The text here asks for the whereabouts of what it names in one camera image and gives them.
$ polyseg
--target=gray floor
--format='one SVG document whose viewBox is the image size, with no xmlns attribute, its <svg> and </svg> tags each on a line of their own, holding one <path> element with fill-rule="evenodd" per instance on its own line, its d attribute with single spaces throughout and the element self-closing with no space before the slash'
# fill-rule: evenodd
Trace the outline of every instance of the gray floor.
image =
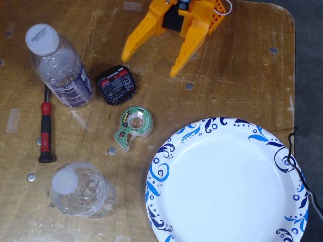
<svg viewBox="0 0 323 242">
<path fill-rule="evenodd" d="M 323 1 L 262 0 L 287 9 L 295 19 L 295 158 L 323 207 Z M 302 242 L 323 241 L 323 221 L 309 208 Z"/>
</svg>

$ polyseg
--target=black electronic device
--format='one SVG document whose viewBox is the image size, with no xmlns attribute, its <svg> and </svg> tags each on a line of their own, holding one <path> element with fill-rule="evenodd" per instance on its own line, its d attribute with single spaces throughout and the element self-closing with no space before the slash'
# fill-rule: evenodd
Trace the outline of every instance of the black electronic device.
<svg viewBox="0 0 323 242">
<path fill-rule="evenodd" d="M 97 85 L 109 105 L 121 104 L 132 97 L 137 87 L 125 66 L 118 65 L 97 77 Z"/>
</svg>

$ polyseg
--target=white wire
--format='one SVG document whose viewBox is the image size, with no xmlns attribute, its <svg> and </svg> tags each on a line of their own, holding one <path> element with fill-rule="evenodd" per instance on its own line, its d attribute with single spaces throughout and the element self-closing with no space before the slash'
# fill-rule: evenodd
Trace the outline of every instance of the white wire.
<svg viewBox="0 0 323 242">
<path fill-rule="evenodd" d="M 214 12 L 216 12 L 219 15 L 227 15 L 227 14 L 229 14 L 231 12 L 231 10 L 232 10 L 232 3 L 229 0 L 226 0 L 226 1 L 230 4 L 230 10 L 227 13 L 224 13 L 224 14 L 219 13 L 216 9 L 214 9 Z"/>
</svg>

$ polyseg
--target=black cable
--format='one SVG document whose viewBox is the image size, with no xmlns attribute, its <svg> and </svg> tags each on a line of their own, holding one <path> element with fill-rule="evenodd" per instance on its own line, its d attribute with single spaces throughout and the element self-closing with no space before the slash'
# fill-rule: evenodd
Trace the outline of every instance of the black cable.
<svg viewBox="0 0 323 242">
<path fill-rule="evenodd" d="M 294 128 L 294 132 L 293 133 L 290 133 L 289 136 L 288 136 L 288 143 L 289 143 L 289 152 L 288 152 L 288 156 L 287 156 L 287 163 L 292 166 L 298 173 L 299 175 L 299 178 L 300 180 L 302 181 L 305 189 L 307 190 L 307 193 L 311 196 L 312 198 L 312 204 L 313 204 L 313 207 L 314 209 L 316 210 L 316 212 L 318 213 L 318 215 L 320 216 L 320 218 L 323 220 L 323 211 L 322 211 L 322 208 L 320 208 L 320 206 L 318 205 L 318 202 L 316 200 L 316 196 L 315 196 L 315 193 L 308 187 L 308 185 L 306 184 L 303 176 L 302 176 L 302 173 L 300 172 L 300 170 L 295 166 L 293 165 L 291 162 L 289 162 L 290 158 L 291 158 L 291 154 L 292 154 L 292 141 L 291 141 L 291 138 L 292 136 L 295 135 L 295 132 L 297 131 L 297 127 Z"/>
</svg>

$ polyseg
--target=plate rim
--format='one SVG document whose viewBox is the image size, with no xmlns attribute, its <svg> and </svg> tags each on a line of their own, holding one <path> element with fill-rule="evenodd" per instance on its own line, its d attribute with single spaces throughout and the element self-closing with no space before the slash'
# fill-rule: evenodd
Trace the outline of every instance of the plate rim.
<svg viewBox="0 0 323 242">
<path fill-rule="evenodd" d="M 163 221 L 162 214 L 155 214 L 156 210 L 153 208 L 154 204 L 158 204 L 158 197 L 162 194 L 162 183 L 168 178 L 169 175 L 169 166 L 168 163 L 172 163 L 173 159 L 173 152 L 176 149 L 176 146 L 179 144 L 185 143 L 187 139 L 193 138 L 194 136 L 201 136 L 204 133 L 206 135 L 214 135 L 215 131 L 219 127 L 232 127 L 232 128 L 248 128 L 252 130 L 248 140 L 250 142 L 256 142 L 254 145 L 259 146 L 259 144 L 263 145 L 266 143 L 265 146 L 270 146 L 271 148 L 276 149 L 274 155 L 274 163 L 278 169 L 278 172 L 289 173 L 294 169 L 288 165 L 286 165 L 286 157 L 288 154 L 288 148 L 281 142 L 277 137 L 273 134 L 268 132 L 267 130 L 263 129 L 261 126 L 253 124 L 251 122 L 244 121 L 242 119 L 230 118 L 230 117 L 211 117 L 207 119 L 202 119 L 200 121 L 188 124 L 183 128 L 179 129 L 177 132 L 172 134 L 159 148 L 158 152 L 154 156 L 151 165 L 149 167 L 146 183 L 145 183 L 145 201 L 146 201 L 146 210 L 148 214 L 148 218 L 152 229 L 159 240 L 159 242 L 173 242 L 176 241 L 176 238 L 172 235 L 173 227 L 168 225 L 167 222 Z M 280 157 L 283 156 L 281 160 L 282 164 L 276 160 L 276 155 L 278 153 Z M 291 156 L 292 162 L 299 168 L 294 156 Z M 158 170 L 161 166 L 163 169 L 160 169 L 157 173 L 153 170 Z M 287 228 L 280 228 L 274 231 L 277 236 L 277 241 L 284 241 L 284 242 L 299 242 L 305 232 L 307 220 L 308 220 L 308 193 L 304 187 L 304 184 L 301 183 L 301 188 L 297 188 L 294 191 L 295 195 L 293 196 L 293 201 L 297 204 L 300 204 L 300 207 L 297 209 L 298 205 L 295 206 L 295 211 L 293 216 L 286 217 L 284 216 L 286 223 L 294 223 L 294 226 L 290 226 Z M 305 213 L 296 213 L 297 211 L 306 211 Z"/>
</svg>

